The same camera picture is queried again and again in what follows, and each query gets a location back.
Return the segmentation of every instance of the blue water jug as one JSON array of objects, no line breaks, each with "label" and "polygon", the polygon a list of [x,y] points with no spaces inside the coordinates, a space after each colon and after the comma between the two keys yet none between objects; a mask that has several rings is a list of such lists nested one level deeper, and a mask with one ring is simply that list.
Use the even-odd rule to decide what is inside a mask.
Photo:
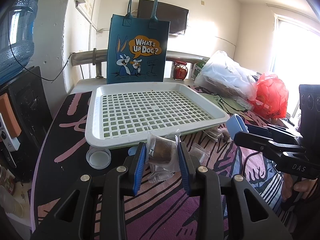
[{"label": "blue water jug", "polygon": [[[0,85],[17,75],[35,51],[32,40],[33,23],[38,11],[38,0],[16,0],[0,25]],[[8,30],[12,51],[9,46]]]}]

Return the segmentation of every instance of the blue tote bag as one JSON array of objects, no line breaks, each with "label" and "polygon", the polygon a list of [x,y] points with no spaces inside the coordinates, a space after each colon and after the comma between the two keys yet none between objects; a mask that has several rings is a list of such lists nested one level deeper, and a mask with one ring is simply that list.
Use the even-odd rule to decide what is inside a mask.
[{"label": "blue tote bag", "polygon": [[156,18],[157,2],[150,19],[132,17],[132,0],[126,16],[112,16],[107,84],[163,81],[170,22]]}]

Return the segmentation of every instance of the window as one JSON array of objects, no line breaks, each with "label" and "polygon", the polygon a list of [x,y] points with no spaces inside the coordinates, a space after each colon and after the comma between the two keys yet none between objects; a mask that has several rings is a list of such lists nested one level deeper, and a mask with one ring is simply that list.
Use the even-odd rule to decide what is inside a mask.
[{"label": "window", "polygon": [[295,117],[299,109],[299,85],[320,84],[320,36],[311,27],[278,19],[276,55],[272,72],[289,90],[287,113]]}]

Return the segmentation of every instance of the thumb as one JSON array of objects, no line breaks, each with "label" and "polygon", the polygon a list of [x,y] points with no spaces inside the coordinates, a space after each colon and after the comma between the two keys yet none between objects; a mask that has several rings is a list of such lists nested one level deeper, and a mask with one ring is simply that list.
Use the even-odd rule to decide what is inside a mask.
[{"label": "thumb", "polygon": [[293,189],[298,192],[306,192],[309,190],[309,180],[305,179],[304,181],[297,182],[294,184]]}]

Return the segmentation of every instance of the plastic tray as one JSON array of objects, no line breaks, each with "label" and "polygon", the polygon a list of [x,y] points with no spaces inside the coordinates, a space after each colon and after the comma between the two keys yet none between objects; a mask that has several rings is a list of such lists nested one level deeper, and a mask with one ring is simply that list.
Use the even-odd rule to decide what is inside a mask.
[{"label": "plastic tray", "polygon": [[85,138],[97,148],[120,148],[146,141],[148,130],[164,136],[226,122],[229,115],[186,85],[136,82],[104,85],[92,92]]}]

